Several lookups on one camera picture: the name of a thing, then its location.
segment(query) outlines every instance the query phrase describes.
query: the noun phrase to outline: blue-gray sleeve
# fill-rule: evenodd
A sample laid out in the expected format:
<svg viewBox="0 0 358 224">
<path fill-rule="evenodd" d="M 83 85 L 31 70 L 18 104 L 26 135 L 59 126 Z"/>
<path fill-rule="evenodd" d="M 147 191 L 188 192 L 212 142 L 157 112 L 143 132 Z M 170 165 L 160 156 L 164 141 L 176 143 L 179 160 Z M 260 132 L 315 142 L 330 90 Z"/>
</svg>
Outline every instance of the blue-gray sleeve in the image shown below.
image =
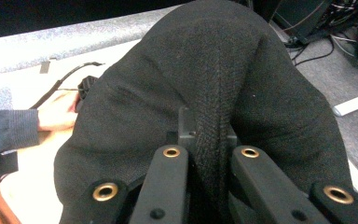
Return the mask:
<svg viewBox="0 0 358 224">
<path fill-rule="evenodd" d="M 0 110 L 0 153 L 38 143 L 37 110 Z"/>
</svg>

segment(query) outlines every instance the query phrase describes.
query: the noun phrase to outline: gray floor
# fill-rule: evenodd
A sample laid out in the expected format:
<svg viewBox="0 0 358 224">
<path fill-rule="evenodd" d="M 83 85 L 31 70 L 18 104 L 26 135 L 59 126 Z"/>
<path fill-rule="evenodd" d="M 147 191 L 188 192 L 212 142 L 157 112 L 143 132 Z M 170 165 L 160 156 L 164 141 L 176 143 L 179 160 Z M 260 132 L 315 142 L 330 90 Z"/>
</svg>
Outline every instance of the gray floor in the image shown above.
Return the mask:
<svg viewBox="0 0 358 224">
<path fill-rule="evenodd" d="M 297 61 L 324 55 L 330 49 L 327 39 L 311 43 Z M 331 106 L 358 97 L 358 61 L 337 45 L 332 55 L 302 63 L 297 69 L 326 96 Z M 358 168 L 358 111 L 337 118 L 337 122 L 349 159 Z"/>
</svg>

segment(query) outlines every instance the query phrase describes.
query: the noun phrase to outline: person's arm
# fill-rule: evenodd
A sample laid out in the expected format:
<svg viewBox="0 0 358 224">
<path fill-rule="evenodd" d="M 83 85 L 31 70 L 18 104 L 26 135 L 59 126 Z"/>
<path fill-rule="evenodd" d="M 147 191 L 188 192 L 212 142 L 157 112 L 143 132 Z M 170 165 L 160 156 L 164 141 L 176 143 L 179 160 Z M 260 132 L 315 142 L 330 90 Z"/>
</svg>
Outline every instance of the person's arm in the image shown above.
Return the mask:
<svg viewBox="0 0 358 224">
<path fill-rule="evenodd" d="M 0 110 L 0 153 L 31 147 L 39 143 L 38 131 L 57 131 L 72 127 L 77 113 L 78 95 L 67 93 L 41 110 Z"/>
</svg>

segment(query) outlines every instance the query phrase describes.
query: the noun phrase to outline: metal ring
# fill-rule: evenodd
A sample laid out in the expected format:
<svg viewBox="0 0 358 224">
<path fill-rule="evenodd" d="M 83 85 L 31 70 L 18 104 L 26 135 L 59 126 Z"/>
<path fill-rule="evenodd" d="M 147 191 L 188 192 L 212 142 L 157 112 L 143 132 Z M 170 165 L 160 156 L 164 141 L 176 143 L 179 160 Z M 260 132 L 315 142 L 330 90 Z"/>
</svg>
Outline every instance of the metal ring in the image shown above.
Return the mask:
<svg viewBox="0 0 358 224">
<path fill-rule="evenodd" d="M 170 147 L 165 149 L 162 153 L 164 154 L 164 156 L 168 158 L 174 158 L 179 156 L 180 150 L 177 149 L 176 147 Z"/>
<path fill-rule="evenodd" d="M 105 202 L 114 198 L 118 193 L 118 187 L 114 183 L 104 183 L 99 185 L 94 192 L 92 197 L 95 201 Z"/>
<path fill-rule="evenodd" d="M 335 186 L 324 187 L 324 194 L 336 203 L 351 204 L 353 197 L 345 190 Z"/>
<path fill-rule="evenodd" d="M 249 158 L 257 158 L 260 155 L 257 150 L 248 147 L 241 150 L 241 154 Z"/>
</svg>

